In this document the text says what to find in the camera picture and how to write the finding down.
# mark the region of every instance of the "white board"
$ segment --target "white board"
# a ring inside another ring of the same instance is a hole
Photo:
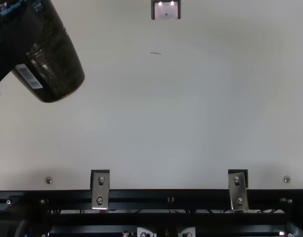
[[[111,189],[226,189],[228,169],[303,189],[303,0],[184,0],[174,21],[53,3],[86,79],[52,104],[0,83],[0,190],[89,189],[92,169]]]

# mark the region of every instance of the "black bottle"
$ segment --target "black bottle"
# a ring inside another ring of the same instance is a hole
[[[75,48],[50,0],[27,0],[43,23],[38,41],[12,72],[41,101],[58,101],[84,80]]]

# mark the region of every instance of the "barcode label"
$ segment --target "barcode label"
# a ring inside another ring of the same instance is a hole
[[[32,87],[32,89],[40,89],[43,86],[39,83],[39,81],[34,77],[34,75],[30,72],[30,70],[25,66],[25,64],[19,64],[15,66],[18,72],[24,77],[27,83]]]

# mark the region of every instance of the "bolt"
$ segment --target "bolt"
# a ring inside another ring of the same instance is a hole
[[[284,180],[285,183],[289,183],[291,181],[291,177],[288,176],[288,175],[285,175],[283,180]]]
[[[241,206],[243,202],[244,202],[244,201],[243,201],[243,199],[242,199],[241,197],[239,197],[239,198],[237,199],[237,204],[238,204],[239,206]]]
[[[239,178],[237,176],[233,178],[233,181],[235,182],[236,186],[239,186]]]
[[[45,182],[51,184],[53,182],[52,177],[46,177]]]
[[[97,203],[98,203],[99,206],[102,205],[102,203],[103,203],[102,197],[98,197],[98,198],[97,198]]]
[[[99,185],[102,186],[104,182],[104,177],[99,177]]]

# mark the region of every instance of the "metal clamp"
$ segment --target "metal clamp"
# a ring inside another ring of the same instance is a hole
[[[185,229],[178,229],[178,237],[196,237],[195,227],[188,227]]]
[[[157,237],[157,233],[145,227],[137,227],[137,237]]]
[[[228,174],[228,186],[232,210],[249,209],[244,173]]]
[[[109,205],[110,173],[94,172],[92,179],[91,208],[107,210]]]

